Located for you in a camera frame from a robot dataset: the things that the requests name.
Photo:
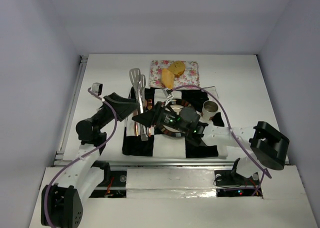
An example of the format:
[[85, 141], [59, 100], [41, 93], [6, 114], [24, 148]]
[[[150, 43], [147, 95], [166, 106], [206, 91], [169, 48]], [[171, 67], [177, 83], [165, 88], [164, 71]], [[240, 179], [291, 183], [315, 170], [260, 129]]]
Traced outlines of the stainless steel serving tongs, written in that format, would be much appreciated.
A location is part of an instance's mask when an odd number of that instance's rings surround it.
[[139, 104], [138, 114], [143, 114], [146, 77], [144, 74], [141, 74], [141, 70], [139, 68], [132, 68], [129, 70], [129, 79], [135, 92], [136, 101]]

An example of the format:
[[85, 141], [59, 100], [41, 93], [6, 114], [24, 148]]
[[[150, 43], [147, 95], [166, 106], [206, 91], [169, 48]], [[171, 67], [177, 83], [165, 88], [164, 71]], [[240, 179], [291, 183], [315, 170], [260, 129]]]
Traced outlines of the long bread piece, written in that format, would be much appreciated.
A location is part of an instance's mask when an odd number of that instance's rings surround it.
[[162, 69], [161, 82], [166, 88], [172, 90], [174, 87], [174, 80], [175, 75], [172, 72], [170, 72], [167, 68]]

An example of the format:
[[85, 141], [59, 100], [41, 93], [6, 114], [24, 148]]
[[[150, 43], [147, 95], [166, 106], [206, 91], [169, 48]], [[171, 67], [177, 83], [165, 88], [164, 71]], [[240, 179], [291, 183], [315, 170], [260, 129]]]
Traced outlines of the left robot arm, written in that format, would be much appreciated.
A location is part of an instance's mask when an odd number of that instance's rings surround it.
[[41, 194], [40, 222], [51, 228], [77, 228], [83, 218], [83, 205], [101, 183], [110, 182], [110, 165], [98, 161], [111, 134], [102, 132], [108, 123], [117, 125], [138, 108], [134, 99], [115, 92], [98, 97], [102, 105], [90, 118], [76, 124], [80, 146], [76, 158], [65, 165]]

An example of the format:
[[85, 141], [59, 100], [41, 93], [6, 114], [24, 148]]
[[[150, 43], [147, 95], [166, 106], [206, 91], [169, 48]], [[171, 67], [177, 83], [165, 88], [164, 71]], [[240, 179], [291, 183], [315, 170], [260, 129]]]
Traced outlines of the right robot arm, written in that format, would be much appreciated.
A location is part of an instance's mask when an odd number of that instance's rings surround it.
[[269, 123], [259, 121], [253, 127], [229, 128], [201, 122], [200, 118], [192, 107], [184, 107], [176, 113], [158, 102], [132, 120], [148, 128], [164, 125], [175, 129], [194, 146], [241, 148], [246, 156], [234, 162], [231, 172], [243, 178], [259, 171], [269, 177], [269, 170], [285, 168], [290, 140]]

